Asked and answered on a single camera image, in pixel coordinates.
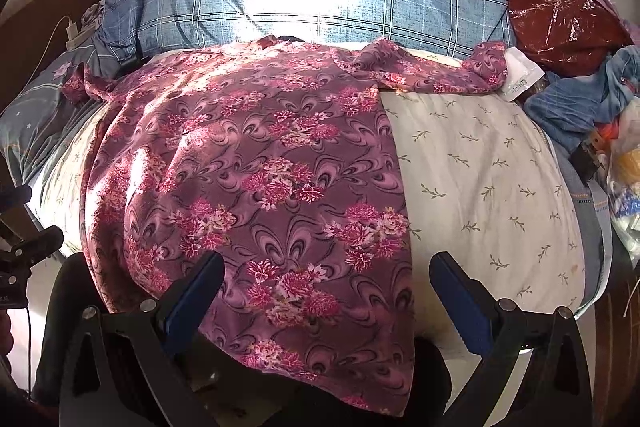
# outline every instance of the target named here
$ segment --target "person's leg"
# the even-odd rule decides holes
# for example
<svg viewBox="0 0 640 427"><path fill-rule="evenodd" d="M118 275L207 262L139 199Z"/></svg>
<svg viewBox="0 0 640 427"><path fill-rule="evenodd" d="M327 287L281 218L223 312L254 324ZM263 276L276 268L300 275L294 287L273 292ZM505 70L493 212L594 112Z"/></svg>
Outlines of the person's leg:
<svg viewBox="0 0 640 427"><path fill-rule="evenodd" d="M84 254L75 253L62 264L49 299L42 354L31 393L36 403L45 407L59 405L66 350L87 306L107 313Z"/></svg>

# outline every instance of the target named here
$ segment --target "metal bolt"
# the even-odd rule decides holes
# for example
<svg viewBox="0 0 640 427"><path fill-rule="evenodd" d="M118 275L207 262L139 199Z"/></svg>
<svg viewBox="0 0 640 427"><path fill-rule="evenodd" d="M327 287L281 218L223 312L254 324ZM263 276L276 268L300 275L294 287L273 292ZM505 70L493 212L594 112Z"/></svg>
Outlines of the metal bolt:
<svg viewBox="0 0 640 427"><path fill-rule="evenodd" d="M142 302L140 302L140 311L148 313L148 312L152 312L155 309L156 309L156 301L154 301L153 299L145 299Z"/></svg>
<svg viewBox="0 0 640 427"><path fill-rule="evenodd" d="M574 316L574 312L572 312L566 306L560 306L558 308L558 315L560 315L564 319L570 319L570 318L572 318Z"/></svg>
<svg viewBox="0 0 640 427"><path fill-rule="evenodd" d="M500 306L501 310L506 312L512 312L514 311L514 309L516 309L516 303L511 299L500 299L498 301L498 306Z"/></svg>
<svg viewBox="0 0 640 427"><path fill-rule="evenodd" d="M93 317L96 313L98 312L98 310L95 308L95 306L88 306L87 308L84 309L84 311L82 312L82 318L84 319L90 319L91 317Z"/></svg>

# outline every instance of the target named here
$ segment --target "wooden headboard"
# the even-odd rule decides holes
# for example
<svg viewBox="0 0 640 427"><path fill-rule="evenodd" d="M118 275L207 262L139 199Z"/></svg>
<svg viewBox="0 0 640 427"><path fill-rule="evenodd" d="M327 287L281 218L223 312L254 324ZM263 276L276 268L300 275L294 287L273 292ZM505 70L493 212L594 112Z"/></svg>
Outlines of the wooden headboard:
<svg viewBox="0 0 640 427"><path fill-rule="evenodd" d="M56 23L65 15L78 23L84 11L99 0L11 0L0 16L0 60L4 74L0 82L0 111L27 84ZM66 23L60 23L33 77L66 50ZM0 187L13 186L4 158L0 156ZM2 214L2 222L20 239L36 228L24 208Z"/></svg>

